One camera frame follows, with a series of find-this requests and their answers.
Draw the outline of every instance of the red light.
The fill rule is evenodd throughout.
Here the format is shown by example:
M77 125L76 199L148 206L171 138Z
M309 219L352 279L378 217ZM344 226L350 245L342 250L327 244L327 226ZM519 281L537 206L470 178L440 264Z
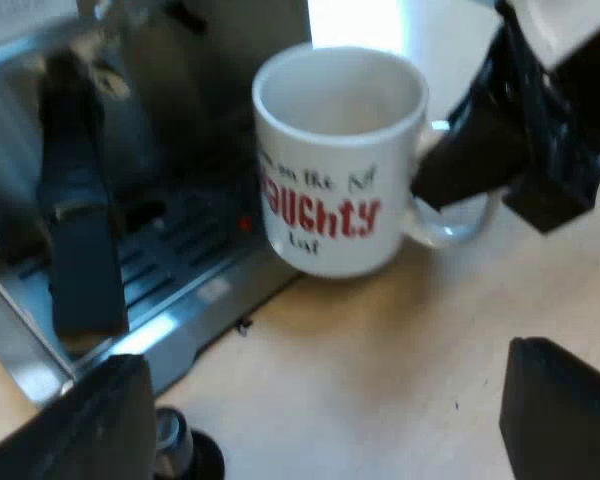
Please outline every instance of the red light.
M249 215L243 215L238 220L238 228L242 232L251 233L253 230L253 223L251 222L251 217Z

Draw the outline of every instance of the mug rim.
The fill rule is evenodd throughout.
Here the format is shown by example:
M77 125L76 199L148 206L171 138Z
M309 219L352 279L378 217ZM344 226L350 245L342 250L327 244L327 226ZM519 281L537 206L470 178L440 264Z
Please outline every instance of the mug rim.
M393 62L400 63L405 70L412 75L413 79L420 87L421 95L418 103L407 115L401 117L398 121L377 130L372 130L364 133L348 134L348 135L333 135L326 133L315 133L293 127L276 118L265 106L262 101L262 89L265 82L268 80L272 71L285 63L299 58L309 56L315 52L326 50L330 51L353 51L365 54L373 54L378 57ZM406 57L384 50L376 50L367 47L355 45L316 47L311 43L300 44L295 47L288 48L268 59L257 71L251 87L251 96L253 105L257 112L274 128L280 130L284 134L295 138L296 140L304 141L311 144L324 146L362 146L385 141L394 136L400 135L405 130L411 128L423 116L429 101L429 87L424 78L424 75L418 68Z

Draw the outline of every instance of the drip tray grate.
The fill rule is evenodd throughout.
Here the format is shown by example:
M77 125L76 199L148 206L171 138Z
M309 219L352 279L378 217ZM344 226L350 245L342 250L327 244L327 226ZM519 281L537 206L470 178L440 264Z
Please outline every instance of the drip tray grate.
M156 204L162 207L153 208ZM134 225L134 232L118 244L131 331L167 308L180 292L190 290L192 283L231 265L258 237L238 228L235 211L190 192L152 192L136 202L127 218L142 218L143 210L155 212L144 223ZM2 265L0 282L29 312L55 352L70 365L81 365L84 358L71 358L53 331L50 266L41 246L25 258Z

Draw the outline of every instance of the drip tray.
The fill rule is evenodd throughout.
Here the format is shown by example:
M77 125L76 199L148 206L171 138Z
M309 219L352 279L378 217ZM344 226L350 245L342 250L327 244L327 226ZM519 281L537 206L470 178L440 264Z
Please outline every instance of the drip tray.
M296 271L261 229L246 231L259 226L257 217L245 222L229 203L154 192L127 211L132 233L118 255L130 332L81 357L69 355L53 331L45 250L0 260L0 301L11 311L0 320L0 360L31 401L48 403L107 356L124 353L145 355L160 393L202 348L293 279Z

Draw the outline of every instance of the black handle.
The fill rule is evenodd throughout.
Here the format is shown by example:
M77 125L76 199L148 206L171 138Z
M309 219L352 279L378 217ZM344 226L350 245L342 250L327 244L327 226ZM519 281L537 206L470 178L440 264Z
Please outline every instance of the black handle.
M51 236L53 326L76 353L128 330L101 159L103 113L69 54L53 58L41 85L44 132L38 203Z

